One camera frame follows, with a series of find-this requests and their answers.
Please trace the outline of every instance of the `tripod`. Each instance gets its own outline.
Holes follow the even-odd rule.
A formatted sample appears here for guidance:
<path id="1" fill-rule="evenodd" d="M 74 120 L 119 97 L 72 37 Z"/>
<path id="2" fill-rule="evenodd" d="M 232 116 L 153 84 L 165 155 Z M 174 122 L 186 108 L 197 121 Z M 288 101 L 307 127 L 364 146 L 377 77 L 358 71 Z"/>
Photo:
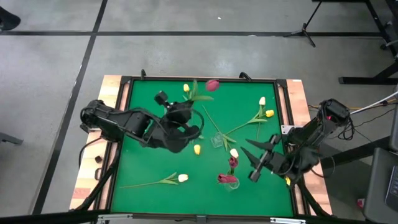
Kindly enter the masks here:
<path id="1" fill-rule="evenodd" d="M 315 13 L 317 13 L 317 11 L 319 9 L 319 6 L 321 6 L 321 3 L 322 3 L 322 1 L 319 1 L 318 5 L 315 8 L 314 12 L 312 13 L 310 19 L 308 20 L 307 23 L 303 24 L 303 27 L 300 30 L 291 32 L 290 34 L 285 35 L 284 37 L 291 37 L 291 36 L 296 36 L 296 35 L 297 36 L 305 36 L 310 41 L 310 44 L 312 45 L 312 47 L 316 47 L 315 43 L 312 41 L 311 37 L 309 36 L 309 34 L 307 32 L 307 27 L 310 24 L 310 22 L 311 22 L 312 18 L 314 17 Z"/>

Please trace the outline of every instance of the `black floor line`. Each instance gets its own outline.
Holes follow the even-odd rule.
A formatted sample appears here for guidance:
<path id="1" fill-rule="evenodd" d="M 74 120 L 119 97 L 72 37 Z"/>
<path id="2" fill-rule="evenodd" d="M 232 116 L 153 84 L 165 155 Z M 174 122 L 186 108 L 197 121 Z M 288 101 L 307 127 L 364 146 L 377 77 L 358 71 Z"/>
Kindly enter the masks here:
<path id="1" fill-rule="evenodd" d="M 97 20 L 95 22 L 93 33 L 97 33 L 100 28 L 100 24 L 103 18 L 103 14 L 105 12 L 105 7 L 108 0 L 103 0 L 101 3 L 101 7 L 99 9 L 99 13 L 97 16 Z M 81 62 L 80 71 L 77 75 L 75 85 L 73 86 L 72 93 L 67 104 L 67 108 L 65 109 L 65 113 L 63 114 L 63 118 L 61 120 L 61 125 L 57 131 L 56 138 L 54 140 L 52 146 L 52 152 L 50 159 L 47 163 L 47 168 L 45 169 L 45 174 L 41 178 L 41 182 L 39 184 L 39 188 L 36 191 L 36 198 L 34 198 L 34 205 L 32 206 L 32 214 L 38 215 L 42 213 L 43 206 L 45 203 L 45 198 L 49 192 L 50 184 L 52 177 L 55 172 L 55 168 L 57 166 L 58 159 L 61 154 L 63 142 L 67 135 L 67 131 L 69 128 L 70 120 L 72 118 L 73 110 L 75 109 L 77 97 L 80 91 L 81 84 L 83 83 L 83 79 L 86 73 L 88 61 L 90 60 L 91 53 L 93 51 L 94 43 L 95 43 L 96 35 L 92 35 L 88 41 L 87 49 L 85 55 L 83 57 L 83 61 Z"/>
<path id="2" fill-rule="evenodd" d="M 23 36 L 257 36 L 283 37 L 290 32 L 251 31 L 3 31 L 0 35 Z M 380 32 L 309 32 L 312 37 L 381 37 Z"/>

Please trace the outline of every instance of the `yellow tulip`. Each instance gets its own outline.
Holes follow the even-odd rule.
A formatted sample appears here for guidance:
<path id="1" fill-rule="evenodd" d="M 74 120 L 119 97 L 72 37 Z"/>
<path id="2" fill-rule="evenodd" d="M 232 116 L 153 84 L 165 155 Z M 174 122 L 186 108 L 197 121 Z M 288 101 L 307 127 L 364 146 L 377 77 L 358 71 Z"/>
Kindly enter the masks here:
<path id="1" fill-rule="evenodd" d="M 270 117 L 272 117 L 274 115 L 274 110 L 267 110 L 266 111 L 266 116 L 267 116 L 267 118 L 270 118 Z"/>
<path id="2" fill-rule="evenodd" d="M 184 92 L 185 93 L 189 92 L 189 85 L 188 84 L 184 84 Z"/>
<path id="3" fill-rule="evenodd" d="M 194 145 L 193 151 L 196 155 L 200 155 L 200 145 Z"/>

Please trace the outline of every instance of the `tulip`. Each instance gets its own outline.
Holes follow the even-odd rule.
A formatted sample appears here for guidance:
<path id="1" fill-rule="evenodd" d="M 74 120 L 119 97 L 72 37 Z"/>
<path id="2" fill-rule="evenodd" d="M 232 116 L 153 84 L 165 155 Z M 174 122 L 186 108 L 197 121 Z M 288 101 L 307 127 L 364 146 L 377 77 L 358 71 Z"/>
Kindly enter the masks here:
<path id="1" fill-rule="evenodd" d="M 224 174 L 218 174 L 217 180 L 220 184 L 236 183 L 238 181 L 236 177 Z"/>
<path id="2" fill-rule="evenodd" d="M 238 158 L 239 156 L 238 151 L 236 149 L 231 149 L 229 153 L 231 153 L 231 156 L 235 158 Z"/>
<path id="3" fill-rule="evenodd" d="M 220 83 L 217 80 L 208 80 L 206 82 L 207 91 L 216 91 L 220 87 Z"/>
<path id="4" fill-rule="evenodd" d="M 238 159 L 233 156 L 231 156 L 231 158 L 229 158 L 228 162 L 229 162 L 229 166 L 231 167 L 232 170 L 238 166 Z"/>
<path id="5" fill-rule="evenodd" d="M 184 84 L 184 92 L 185 93 L 189 92 L 189 85 L 188 84 Z"/>
<path id="6" fill-rule="evenodd" d="M 194 145 L 193 151 L 196 155 L 200 155 L 200 145 Z"/>
<path id="7" fill-rule="evenodd" d="M 184 182 L 184 181 L 186 181 L 186 180 L 188 180 L 188 175 L 187 175 L 187 174 L 180 174 L 180 175 L 178 175 L 178 181 L 179 181 L 180 183 L 182 183 L 182 182 Z"/>
<path id="8" fill-rule="evenodd" d="M 274 110 L 267 110 L 266 111 L 266 116 L 267 116 L 267 118 L 270 118 L 270 117 L 272 117 L 274 115 Z"/>
<path id="9" fill-rule="evenodd" d="M 260 98 L 260 101 L 259 101 L 259 104 L 260 104 L 261 106 L 265 106 L 265 105 L 266 105 L 266 98 L 265 98 L 265 97 L 261 97 L 261 98 Z"/>

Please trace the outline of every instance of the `desk leg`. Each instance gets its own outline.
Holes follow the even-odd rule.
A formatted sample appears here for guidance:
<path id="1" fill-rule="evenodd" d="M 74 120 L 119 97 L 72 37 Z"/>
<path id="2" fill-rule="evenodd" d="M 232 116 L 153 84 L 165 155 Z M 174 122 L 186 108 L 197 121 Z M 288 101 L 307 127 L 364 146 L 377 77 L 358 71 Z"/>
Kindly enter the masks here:
<path id="1" fill-rule="evenodd" d="M 23 142 L 23 140 L 20 140 L 18 138 L 14 138 L 14 137 L 9 136 L 8 134 L 4 134 L 4 133 L 0 133 L 0 141 L 9 142 L 9 143 L 13 143 L 13 144 L 16 144 L 16 145 L 20 145 Z"/>
<path id="2" fill-rule="evenodd" d="M 398 62 L 394 62 L 375 77 L 339 77 L 338 82 L 340 84 L 359 85 L 396 85 L 398 84 L 398 78 L 388 78 L 395 74 L 395 72 L 398 72 Z"/>
<path id="3" fill-rule="evenodd" d="M 383 149 L 388 149 L 389 140 L 390 140 L 390 136 L 384 137 L 382 139 L 367 143 L 365 145 L 356 147 L 354 149 L 350 149 L 345 152 L 337 153 L 337 154 L 333 155 L 332 157 L 335 160 L 336 166 L 346 164 L 346 163 L 349 163 L 349 162 L 352 162 L 352 161 L 355 161 L 358 159 L 363 159 L 363 158 L 373 155 L 375 145 L 377 147 L 380 147 Z M 322 163 L 322 167 L 324 169 L 333 167 L 333 161 L 329 157 L 321 159 L 321 163 Z"/>

